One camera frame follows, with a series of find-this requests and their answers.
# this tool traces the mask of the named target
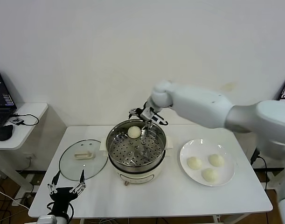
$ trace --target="floor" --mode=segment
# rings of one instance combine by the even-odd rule
[[[257,172],[258,178],[263,182],[265,181],[265,175],[263,173]],[[39,185],[43,179],[44,175],[42,174],[36,174],[34,179],[32,180],[32,184]],[[19,187],[18,185],[13,182],[11,179],[1,179],[0,185],[3,187],[6,194],[8,194],[11,197],[14,197],[16,192],[18,191]],[[279,210],[277,207],[277,196],[276,192],[274,190],[268,190],[267,191],[268,196],[273,204],[273,211],[268,213],[269,218],[269,224],[282,224],[280,219]],[[32,203],[32,200],[34,198],[34,194],[28,196],[29,198],[23,200],[24,205],[30,205]],[[11,215],[21,211],[21,213],[11,217],[10,219],[6,219],[3,222],[0,222],[0,224],[24,224],[27,222],[35,222],[36,219],[31,218],[28,216],[27,211],[23,207],[13,207],[11,205],[12,202],[3,202],[4,196],[0,194],[0,210],[7,210],[6,212],[1,211],[0,212],[0,220],[8,217],[10,212]],[[221,216],[221,221],[224,220],[226,216]],[[78,224],[80,220],[72,220],[72,224]],[[89,219],[86,220],[86,224],[90,223],[99,223],[99,219]],[[130,218],[128,219],[115,219],[111,220],[110,222],[103,220],[102,223],[104,224],[195,224],[195,223],[210,223],[213,222],[212,217],[180,217],[180,218]],[[245,219],[238,222],[238,224],[267,224],[266,220],[266,213],[260,213],[260,214],[251,214]]]

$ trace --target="steamed bun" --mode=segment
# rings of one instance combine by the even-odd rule
[[[141,129],[137,126],[132,126],[128,129],[128,136],[132,139],[138,138],[141,135]]]
[[[212,154],[209,156],[209,163],[214,167],[223,167],[224,166],[224,158],[219,154]]]
[[[207,182],[215,182],[219,178],[219,174],[216,170],[212,168],[204,169],[202,171],[202,177],[207,181]]]
[[[194,156],[187,159],[187,164],[191,169],[200,169],[202,167],[201,159]]]

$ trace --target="white table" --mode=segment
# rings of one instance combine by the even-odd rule
[[[46,103],[17,104],[17,110],[15,113],[33,114],[38,119],[40,119],[47,110],[47,108],[48,105]],[[21,117],[21,119],[25,121],[25,124],[33,124],[36,122],[36,119],[31,116],[23,116]],[[35,127],[23,125],[17,126],[14,124],[12,125],[14,126],[13,135],[10,139],[6,141],[0,141],[0,150],[16,150],[20,148]],[[0,171],[21,186],[15,198],[21,198],[26,192],[31,192],[33,186],[29,182],[32,180],[34,175],[28,175],[26,179],[23,178],[15,171],[12,165],[7,162],[6,158],[4,158],[2,155],[0,155]],[[38,186],[35,186],[33,192],[36,192],[37,190]]]
[[[58,171],[63,152],[84,139],[101,140],[111,126],[68,127],[45,174],[29,210],[29,216],[47,214],[51,202],[47,183]],[[86,181],[84,192],[72,201],[74,218],[99,217],[185,217],[235,214],[225,223],[236,223],[250,213],[272,210],[245,154],[234,135],[225,129],[206,129],[199,125],[169,125],[163,127],[174,143],[170,157],[164,159],[160,175],[152,182],[124,185],[108,160],[104,169]],[[191,139],[208,138],[223,145],[236,163],[233,179],[222,187],[207,187],[190,179],[179,165],[179,150]],[[60,176],[58,187],[74,186],[76,182]]]

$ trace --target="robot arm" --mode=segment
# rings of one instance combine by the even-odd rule
[[[220,93],[162,81],[155,85],[143,109],[130,110],[145,121],[168,124],[158,112],[170,108],[179,116],[207,128],[257,134],[257,148],[265,155],[285,162],[285,103],[262,101],[250,106],[233,105]],[[285,179],[278,192],[285,223]]]

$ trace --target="computer mouse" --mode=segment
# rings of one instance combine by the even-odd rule
[[[5,125],[0,128],[0,141],[8,140],[13,134],[13,125]]]

